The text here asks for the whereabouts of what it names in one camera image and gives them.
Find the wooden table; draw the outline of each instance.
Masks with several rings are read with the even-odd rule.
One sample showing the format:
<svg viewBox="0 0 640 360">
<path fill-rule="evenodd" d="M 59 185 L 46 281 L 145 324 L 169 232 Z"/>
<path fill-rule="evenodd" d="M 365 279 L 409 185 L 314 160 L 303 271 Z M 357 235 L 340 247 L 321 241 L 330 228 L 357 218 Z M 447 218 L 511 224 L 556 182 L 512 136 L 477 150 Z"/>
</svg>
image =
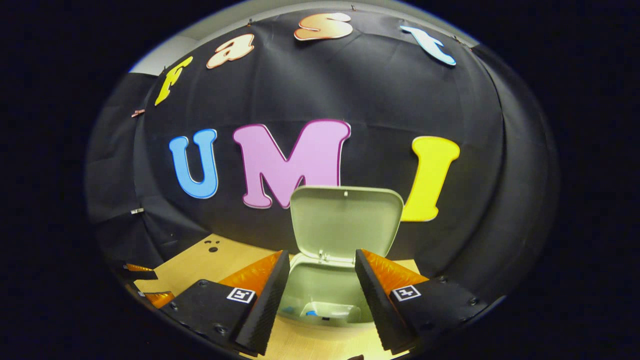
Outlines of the wooden table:
<svg viewBox="0 0 640 360">
<path fill-rule="evenodd" d="M 275 251 L 247 245 L 212 234 L 154 270 L 157 280 L 137 280 L 136 286 L 145 293 L 171 291 L 175 296 L 199 279 L 218 282 Z M 414 260 L 396 263 L 418 272 Z M 276 316 L 265 356 L 249 359 L 269 360 L 347 360 L 364 355 L 365 360 L 387 360 L 399 357 L 384 351 L 375 327 L 360 332 L 345 332 L 338 328 L 310 327 Z"/>
</svg>

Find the container lid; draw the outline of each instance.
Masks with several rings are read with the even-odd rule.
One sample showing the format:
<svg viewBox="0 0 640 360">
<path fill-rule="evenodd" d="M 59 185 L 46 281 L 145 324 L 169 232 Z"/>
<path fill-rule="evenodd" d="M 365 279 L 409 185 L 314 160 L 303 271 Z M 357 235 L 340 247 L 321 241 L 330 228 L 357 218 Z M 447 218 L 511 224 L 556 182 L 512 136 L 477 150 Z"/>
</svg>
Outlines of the container lid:
<svg viewBox="0 0 640 360">
<path fill-rule="evenodd" d="M 353 263 L 362 248 L 386 256 L 403 206 L 389 189 L 301 186 L 291 195 L 296 243 L 304 255 L 327 263 Z"/>
</svg>

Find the blue letter u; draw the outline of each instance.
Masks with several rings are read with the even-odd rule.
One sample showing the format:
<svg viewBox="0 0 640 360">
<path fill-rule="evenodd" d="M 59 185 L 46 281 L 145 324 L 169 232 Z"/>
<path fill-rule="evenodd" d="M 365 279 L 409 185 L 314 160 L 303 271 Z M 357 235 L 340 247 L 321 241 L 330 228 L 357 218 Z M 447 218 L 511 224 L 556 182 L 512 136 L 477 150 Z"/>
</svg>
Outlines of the blue letter u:
<svg viewBox="0 0 640 360">
<path fill-rule="evenodd" d="M 214 129 L 200 130 L 193 135 L 193 142 L 200 149 L 200 161 L 202 162 L 202 172 L 204 174 L 201 183 L 194 181 L 189 172 L 186 152 L 189 139 L 185 136 L 180 136 L 169 142 L 178 183 L 187 194 L 197 199 L 208 199 L 218 189 L 218 173 L 216 171 L 216 160 L 213 156 L 213 141 L 215 141 L 216 136 L 217 132 Z"/>
</svg>

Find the orange gripper pad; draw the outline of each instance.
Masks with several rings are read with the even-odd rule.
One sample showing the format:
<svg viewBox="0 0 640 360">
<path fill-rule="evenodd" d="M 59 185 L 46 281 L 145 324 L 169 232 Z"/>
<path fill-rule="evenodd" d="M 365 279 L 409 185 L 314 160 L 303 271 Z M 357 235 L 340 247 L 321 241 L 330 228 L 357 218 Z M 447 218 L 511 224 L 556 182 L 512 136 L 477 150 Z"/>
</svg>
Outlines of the orange gripper pad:
<svg viewBox="0 0 640 360">
<path fill-rule="evenodd" d="M 153 269 L 145 268 L 144 266 L 127 264 L 127 269 L 129 271 L 153 271 Z"/>
<path fill-rule="evenodd" d="M 158 309 L 175 299 L 175 296 L 173 296 L 173 293 L 170 291 L 166 293 L 145 293 L 145 297 Z"/>
<path fill-rule="evenodd" d="M 393 289 L 415 285 L 429 280 L 380 255 L 376 255 L 365 249 L 362 249 L 362 253 L 367 258 L 369 265 L 373 269 L 374 274 L 376 274 L 376 278 L 378 278 L 378 282 L 385 290 L 387 296 L 391 294 L 391 290 Z"/>
<path fill-rule="evenodd" d="M 282 250 L 275 254 L 262 258 L 253 264 L 234 272 L 227 276 L 219 283 L 231 286 L 233 288 L 242 288 L 255 291 L 257 297 L 260 297 L 262 289 L 267 285 L 267 280 L 271 275 L 273 267 L 276 265 L 278 258 L 282 254 Z"/>
</svg>

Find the letter m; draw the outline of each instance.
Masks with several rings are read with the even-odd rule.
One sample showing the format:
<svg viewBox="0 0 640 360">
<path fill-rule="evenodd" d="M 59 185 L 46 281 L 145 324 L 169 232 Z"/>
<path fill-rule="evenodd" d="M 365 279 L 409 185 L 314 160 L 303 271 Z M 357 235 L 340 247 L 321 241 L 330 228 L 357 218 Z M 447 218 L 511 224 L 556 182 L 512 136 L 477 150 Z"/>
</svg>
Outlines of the letter m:
<svg viewBox="0 0 640 360">
<path fill-rule="evenodd" d="M 266 126 L 236 129 L 233 137 L 242 148 L 246 179 L 244 204 L 257 209 L 271 207 L 263 179 L 284 209 L 289 208 L 291 194 L 303 179 L 306 185 L 340 186 L 340 152 L 350 135 L 351 127 L 344 121 L 313 120 L 302 129 L 287 159 Z"/>
</svg>

